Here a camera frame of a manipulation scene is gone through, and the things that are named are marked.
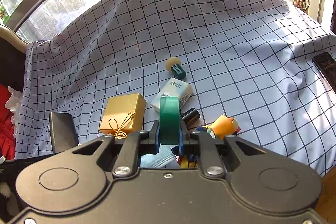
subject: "white tissue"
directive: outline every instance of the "white tissue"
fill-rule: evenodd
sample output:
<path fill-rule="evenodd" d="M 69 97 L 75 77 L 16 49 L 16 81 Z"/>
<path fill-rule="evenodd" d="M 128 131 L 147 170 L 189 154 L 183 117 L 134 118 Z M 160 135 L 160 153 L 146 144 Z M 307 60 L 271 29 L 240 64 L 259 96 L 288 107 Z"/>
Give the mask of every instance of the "white tissue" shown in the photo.
<path fill-rule="evenodd" d="M 18 117 L 20 110 L 20 101 L 22 98 L 22 92 L 12 89 L 10 86 L 8 87 L 8 91 L 12 94 L 11 97 L 5 104 L 5 108 L 8 108 L 14 115 L 11 117 L 12 124 L 14 125 L 14 138 L 16 138 L 16 129 L 18 125 Z"/>

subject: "gold string tie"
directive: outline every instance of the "gold string tie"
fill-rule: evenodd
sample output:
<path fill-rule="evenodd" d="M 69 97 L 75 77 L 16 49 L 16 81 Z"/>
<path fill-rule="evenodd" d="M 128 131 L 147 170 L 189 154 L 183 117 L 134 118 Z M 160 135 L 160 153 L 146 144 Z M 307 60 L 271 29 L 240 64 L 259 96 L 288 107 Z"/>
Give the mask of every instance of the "gold string tie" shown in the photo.
<path fill-rule="evenodd" d="M 132 111 L 128 112 L 126 118 L 124 119 L 124 121 L 122 122 L 122 124 L 120 126 L 118 126 L 118 122 L 117 122 L 116 119 L 114 119 L 114 118 L 109 119 L 109 125 L 112 128 L 112 130 L 114 131 L 113 135 L 116 139 L 123 139 L 123 138 L 127 137 L 127 134 L 123 131 L 124 130 L 123 127 L 125 125 L 127 125 L 130 120 L 133 119 L 134 115 L 135 115 L 135 112 L 132 112 Z M 115 123 L 117 125 L 117 130 L 115 130 L 113 128 L 113 126 L 110 124 L 111 120 L 115 120 Z"/>

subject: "white tissue package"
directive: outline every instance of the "white tissue package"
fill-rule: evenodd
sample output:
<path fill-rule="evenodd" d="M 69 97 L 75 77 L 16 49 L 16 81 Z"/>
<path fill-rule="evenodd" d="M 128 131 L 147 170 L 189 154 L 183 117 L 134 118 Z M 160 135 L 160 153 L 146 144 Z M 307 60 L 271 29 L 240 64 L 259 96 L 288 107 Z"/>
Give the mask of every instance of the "white tissue package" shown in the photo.
<path fill-rule="evenodd" d="M 193 93 L 193 88 L 190 84 L 179 79 L 170 78 L 168 83 L 160 90 L 151 102 L 151 106 L 157 111 L 160 111 L 161 97 L 178 97 L 179 107 L 181 108 Z"/>

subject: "black rectangular object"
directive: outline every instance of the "black rectangular object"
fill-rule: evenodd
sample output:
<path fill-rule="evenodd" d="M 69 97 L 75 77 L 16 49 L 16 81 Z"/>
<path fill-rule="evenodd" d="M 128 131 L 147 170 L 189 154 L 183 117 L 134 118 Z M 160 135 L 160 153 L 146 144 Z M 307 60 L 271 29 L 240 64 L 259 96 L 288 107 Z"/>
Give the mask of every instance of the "black rectangular object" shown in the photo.
<path fill-rule="evenodd" d="M 78 145 L 78 137 L 71 114 L 50 112 L 49 122 L 53 153 L 63 152 Z"/>
<path fill-rule="evenodd" d="M 336 61 L 333 57 L 328 52 L 324 52 L 314 56 L 312 62 L 336 93 Z"/>

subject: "orange toy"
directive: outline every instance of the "orange toy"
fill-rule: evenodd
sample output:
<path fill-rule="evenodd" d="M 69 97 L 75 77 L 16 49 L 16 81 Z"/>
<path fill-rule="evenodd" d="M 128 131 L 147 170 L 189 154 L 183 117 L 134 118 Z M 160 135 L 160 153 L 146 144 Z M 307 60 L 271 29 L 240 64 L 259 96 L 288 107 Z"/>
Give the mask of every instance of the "orange toy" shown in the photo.
<path fill-rule="evenodd" d="M 230 135 L 240 131 L 237 120 L 234 117 L 227 118 L 224 114 L 221 115 L 213 124 L 204 126 L 208 133 L 211 131 L 217 136 L 217 138 L 223 140 L 225 135 Z"/>

